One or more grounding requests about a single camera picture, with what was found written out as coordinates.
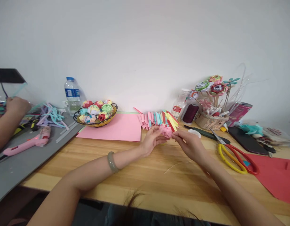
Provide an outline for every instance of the glue gun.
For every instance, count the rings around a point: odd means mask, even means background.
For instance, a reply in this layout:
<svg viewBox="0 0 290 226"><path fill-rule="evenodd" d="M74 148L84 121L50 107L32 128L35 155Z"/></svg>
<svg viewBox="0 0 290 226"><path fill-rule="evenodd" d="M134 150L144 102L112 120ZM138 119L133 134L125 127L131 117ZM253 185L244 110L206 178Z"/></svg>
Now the glue gun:
<svg viewBox="0 0 290 226"><path fill-rule="evenodd" d="M35 145L38 147L43 147L44 145L46 145L48 143L49 138L50 138L50 133L51 133L51 127L49 127L49 126L44 127L36 137L28 140L27 142L25 142L23 144L18 145L18 146L5 149L3 151L4 155L2 157L0 157L0 160L2 160L5 157L8 157L8 156L16 155L16 154L18 154L24 150L27 150Z"/></svg>

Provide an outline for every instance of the bangle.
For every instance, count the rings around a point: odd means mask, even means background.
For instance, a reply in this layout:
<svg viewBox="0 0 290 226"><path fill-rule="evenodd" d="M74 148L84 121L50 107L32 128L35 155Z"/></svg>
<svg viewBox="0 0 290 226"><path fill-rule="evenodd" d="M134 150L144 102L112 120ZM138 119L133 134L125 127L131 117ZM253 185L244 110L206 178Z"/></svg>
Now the bangle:
<svg viewBox="0 0 290 226"><path fill-rule="evenodd" d="M114 164L114 160L113 160L113 156L112 154L114 154L113 152L109 152L107 155L107 160L108 160L108 164L109 167L111 168L111 171L113 171L113 173L117 173L120 170L118 169L118 167Z"/></svg>

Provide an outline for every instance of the spool of thread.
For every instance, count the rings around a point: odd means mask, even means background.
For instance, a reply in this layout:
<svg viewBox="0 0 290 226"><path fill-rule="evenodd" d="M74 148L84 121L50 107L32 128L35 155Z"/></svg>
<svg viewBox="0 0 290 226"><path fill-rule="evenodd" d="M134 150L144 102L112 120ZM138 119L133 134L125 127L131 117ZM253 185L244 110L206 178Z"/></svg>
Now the spool of thread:
<svg viewBox="0 0 290 226"><path fill-rule="evenodd" d="M199 109L199 107L196 104L189 105L182 120L185 123L192 123L198 109Z"/></svg>

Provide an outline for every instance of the wicker basket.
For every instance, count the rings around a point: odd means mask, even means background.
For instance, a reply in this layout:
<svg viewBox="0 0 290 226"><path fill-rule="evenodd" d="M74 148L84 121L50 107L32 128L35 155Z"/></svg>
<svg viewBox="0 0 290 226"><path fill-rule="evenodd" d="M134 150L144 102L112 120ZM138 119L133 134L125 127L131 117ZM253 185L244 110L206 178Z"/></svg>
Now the wicker basket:
<svg viewBox="0 0 290 226"><path fill-rule="evenodd" d="M211 115L206 115L205 113L198 112L195 116L196 124L205 130L220 130L223 124L229 119L229 117L213 117Z"/></svg>
<svg viewBox="0 0 290 226"><path fill-rule="evenodd" d="M105 119L104 121L101 121L101 122L98 122L98 123L94 123L94 124L86 124L86 123L82 123L80 120L79 120L79 116L80 116L80 110L82 108L80 108L78 111L75 112L75 115L74 115L74 120L75 122L81 124L81 125L85 125L85 126L91 126L91 127L102 127L102 126L105 126L107 125L108 123L111 122L111 120L113 119L113 117L115 116L115 114L117 113L117 110L118 110L118 106L117 104L115 103L112 103L111 106L113 107L113 114L108 118L108 119Z"/></svg>

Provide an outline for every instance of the scissors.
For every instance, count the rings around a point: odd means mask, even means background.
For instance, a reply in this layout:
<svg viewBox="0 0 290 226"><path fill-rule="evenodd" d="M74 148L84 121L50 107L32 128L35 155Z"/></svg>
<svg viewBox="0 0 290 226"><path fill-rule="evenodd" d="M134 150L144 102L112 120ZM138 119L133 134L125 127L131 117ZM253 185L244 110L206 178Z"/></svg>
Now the scissors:
<svg viewBox="0 0 290 226"><path fill-rule="evenodd" d="M219 154L221 156L221 158L224 160L224 162L233 170L235 170L238 173L241 174L247 174L247 172L249 172L250 174L254 174L257 175L260 173L260 170L258 168L258 166L255 164L255 162L248 157L248 155L246 155L243 151L241 151L240 149L236 148L235 146L231 145L231 144L227 144L225 143L211 128L210 130L212 131L212 133L214 134L214 136L217 138L219 144L218 144L218 151ZM234 156L232 156L225 147L228 147L233 153L234 155L237 157L237 159L235 159ZM228 157L233 160L240 168L241 170L237 169L236 167L234 167L223 155L222 150L228 155ZM241 159L241 157L238 155L237 152L239 152L253 167L253 171L250 170L243 162L243 160Z"/></svg>

